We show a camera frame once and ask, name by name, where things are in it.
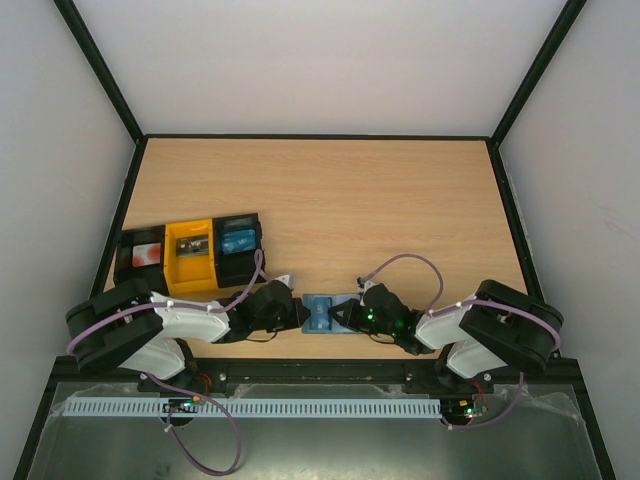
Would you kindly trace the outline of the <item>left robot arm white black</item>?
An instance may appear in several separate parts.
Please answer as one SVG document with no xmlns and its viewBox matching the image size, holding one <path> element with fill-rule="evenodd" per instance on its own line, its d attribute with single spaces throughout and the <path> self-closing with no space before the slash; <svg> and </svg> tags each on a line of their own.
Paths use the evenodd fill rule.
<svg viewBox="0 0 640 480">
<path fill-rule="evenodd" d="M 186 369 L 188 339 L 242 342 L 257 331 L 299 329 L 310 316 L 287 275 L 254 293 L 209 302 L 165 296 L 143 280 L 130 280 L 67 312 L 67 353 L 85 374 L 124 368 L 166 380 Z"/>
</svg>

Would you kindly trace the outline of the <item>teal leather card holder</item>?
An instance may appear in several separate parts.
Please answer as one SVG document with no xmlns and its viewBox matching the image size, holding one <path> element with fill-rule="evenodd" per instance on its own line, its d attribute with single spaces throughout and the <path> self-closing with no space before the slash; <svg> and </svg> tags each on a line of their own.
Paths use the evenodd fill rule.
<svg viewBox="0 0 640 480">
<path fill-rule="evenodd" d="M 333 319 L 328 310 L 348 300 L 357 299 L 357 294 L 304 294 L 303 305 L 310 310 L 310 317 L 301 327 L 303 334 L 350 335 L 356 331 L 341 326 Z"/>
</svg>

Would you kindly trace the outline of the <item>blue VIP card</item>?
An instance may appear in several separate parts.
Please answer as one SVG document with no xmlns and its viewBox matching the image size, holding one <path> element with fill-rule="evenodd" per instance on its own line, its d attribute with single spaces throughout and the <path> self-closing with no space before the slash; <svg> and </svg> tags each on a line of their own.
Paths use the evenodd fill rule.
<svg viewBox="0 0 640 480">
<path fill-rule="evenodd" d="M 304 334 L 324 334 L 331 332 L 331 320 L 328 310 L 332 307 L 332 298 L 327 295 L 305 294 L 303 304 L 310 311 L 310 317 L 302 326 Z"/>
</svg>

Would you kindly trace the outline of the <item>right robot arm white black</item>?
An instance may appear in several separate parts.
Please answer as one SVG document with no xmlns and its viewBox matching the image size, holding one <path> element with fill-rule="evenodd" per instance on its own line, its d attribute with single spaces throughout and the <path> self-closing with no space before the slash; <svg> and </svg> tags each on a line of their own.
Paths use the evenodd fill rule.
<svg viewBox="0 0 640 480">
<path fill-rule="evenodd" d="M 543 373 L 561 346 L 564 324 L 556 308 L 490 279 L 459 302 L 423 311 L 406 306 L 384 284 L 370 282 L 359 297 L 329 308 L 328 314 L 350 331 L 387 336 L 409 354 L 443 353 L 436 379 L 450 392 L 502 367 Z"/>
</svg>

